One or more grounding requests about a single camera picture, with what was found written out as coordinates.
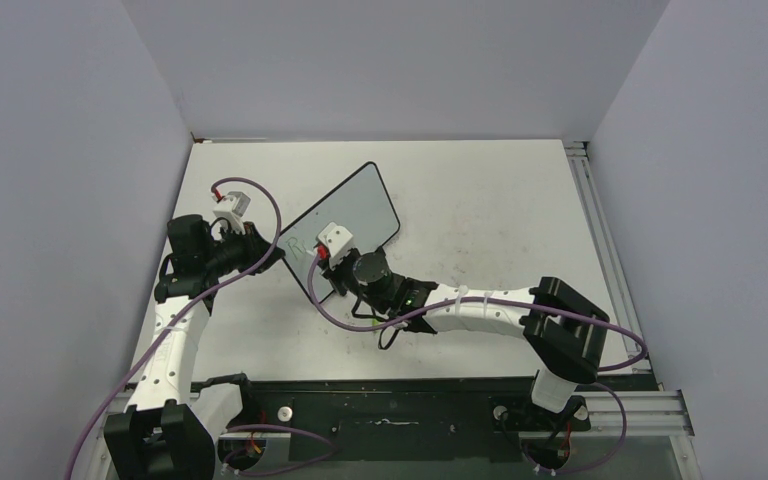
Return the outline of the black framed small whiteboard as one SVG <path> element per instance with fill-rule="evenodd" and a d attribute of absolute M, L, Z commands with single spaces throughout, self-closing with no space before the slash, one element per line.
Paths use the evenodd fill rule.
<path fill-rule="evenodd" d="M 362 253 L 399 233 L 401 221 L 376 163 L 363 164 L 282 230 L 284 263 L 306 296 L 318 234 L 330 223 L 347 228 Z"/>

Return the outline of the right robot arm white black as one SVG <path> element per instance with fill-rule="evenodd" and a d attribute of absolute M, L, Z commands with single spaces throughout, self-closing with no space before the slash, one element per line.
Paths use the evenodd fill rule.
<path fill-rule="evenodd" d="M 550 428 L 575 389 L 594 383 L 605 344 L 607 314 L 555 277 L 517 290 L 476 290 L 393 272 L 385 253 L 317 248 L 322 276 L 403 331 L 462 331 L 525 340 L 542 366 L 525 402 L 529 421 Z"/>

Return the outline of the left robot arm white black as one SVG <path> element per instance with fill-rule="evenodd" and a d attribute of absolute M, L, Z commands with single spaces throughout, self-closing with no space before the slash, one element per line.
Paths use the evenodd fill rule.
<path fill-rule="evenodd" d="M 242 431 L 257 420 L 258 403 L 242 393 L 242 374 L 211 380 L 191 396 L 200 339 L 219 287 L 232 273 L 262 273 L 284 257 L 253 223 L 235 216 L 224 223 L 218 237 L 198 214 L 167 224 L 171 251 L 154 289 L 152 344 L 124 411 L 109 416 L 103 429 L 121 479 L 210 479 L 226 426 Z"/>

